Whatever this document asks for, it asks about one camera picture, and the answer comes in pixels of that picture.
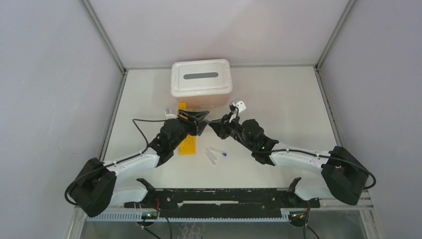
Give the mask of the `yellow test tube rack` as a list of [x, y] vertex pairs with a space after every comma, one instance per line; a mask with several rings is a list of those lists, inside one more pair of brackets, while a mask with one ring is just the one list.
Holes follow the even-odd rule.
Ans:
[[192, 135], [187, 137], [179, 145], [179, 155], [195, 155], [196, 154], [196, 138]]

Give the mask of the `pink plastic storage bin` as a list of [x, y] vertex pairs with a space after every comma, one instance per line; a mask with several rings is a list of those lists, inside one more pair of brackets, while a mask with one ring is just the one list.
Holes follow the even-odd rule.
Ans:
[[178, 102], [188, 107], [223, 106], [228, 103], [229, 94], [176, 97]]

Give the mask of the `translucent white bin lid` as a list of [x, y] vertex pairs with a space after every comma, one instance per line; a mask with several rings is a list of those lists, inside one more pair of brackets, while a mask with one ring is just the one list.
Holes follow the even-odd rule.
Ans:
[[229, 94], [232, 91], [230, 64], [225, 59], [174, 63], [171, 94], [176, 98]]

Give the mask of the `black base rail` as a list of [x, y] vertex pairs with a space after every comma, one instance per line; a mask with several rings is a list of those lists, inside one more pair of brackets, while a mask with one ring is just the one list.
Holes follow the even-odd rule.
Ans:
[[151, 206], [169, 219], [281, 219], [282, 211], [319, 208], [318, 199], [305, 201], [294, 192], [277, 188], [154, 189], [125, 208]]

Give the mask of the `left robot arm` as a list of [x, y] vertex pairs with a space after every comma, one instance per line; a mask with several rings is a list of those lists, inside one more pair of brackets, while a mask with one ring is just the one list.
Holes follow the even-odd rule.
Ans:
[[95, 217], [109, 206], [138, 202], [151, 207], [156, 195], [146, 186], [124, 186], [134, 174], [156, 168], [174, 155], [174, 150], [190, 136], [200, 136], [208, 125], [209, 111], [178, 110], [177, 115], [163, 120], [159, 133], [146, 148], [132, 155], [111, 161], [89, 159], [77, 177], [67, 186], [65, 200], [80, 207], [89, 217]]

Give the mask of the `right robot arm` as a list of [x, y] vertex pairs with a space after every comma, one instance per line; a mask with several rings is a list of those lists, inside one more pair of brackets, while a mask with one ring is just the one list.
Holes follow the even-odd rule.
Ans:
[[234, 114], [212, 120], [209, 126], [219, 138], [231, 137], [250, 150], [260, 164], [292, 167], [314, 174], [311, 179], [296, 177], [291, 183], [292, 190], [287, 196], [293, 207], [324, 197], [355, 206], [362, 192], [369, 189], [368, 178], [372, 178], [371, 187], [376, 184], [375, 176], [344, 147], [324, 151], [288, 146], [266, 136], [255, 119], [239, 123], [239, 117]]

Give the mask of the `blue capped tube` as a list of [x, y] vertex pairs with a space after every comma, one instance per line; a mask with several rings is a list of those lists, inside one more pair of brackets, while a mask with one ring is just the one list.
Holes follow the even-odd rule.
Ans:
[[226, 152], [223, 152], [223, 151], [221, 151], [221, 150], [219, 150], [219, 149], [216, 149], [216, 148], [210, 147], [210, 150], [211, 150], [211, 151], [213, 151], [213, 152], [215, 152], [215, 153], [217, 153], [217, 154], [219, 154], [219, 155], [222, 155], [222, 156], [224, 156], [224, 157], [226, 157], [226, 156], [227, 156], [227, 153], [226, 153]]

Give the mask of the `clear tube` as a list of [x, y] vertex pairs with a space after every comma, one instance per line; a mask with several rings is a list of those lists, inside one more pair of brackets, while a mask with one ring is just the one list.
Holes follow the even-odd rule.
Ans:
[[207, 157], [208, 157], [208, 159], [210, 160], [211, 164], [212, 164], [213, 166], [216, 166], [216, 161], [215, 161], [215, 159], [214, 159], [214, 156], [213, 156], [211, 153], [209, 153], [209, 152], [206, 152], [206, 156], [207, 156]]
[[210, 160], [212, 160], [213, 163], [216, 164], [216, 161], [217, 161], [216, 156], [212, 153], [212, 151], [209, 148], [206, 149], [206, 153], [208, 154]]

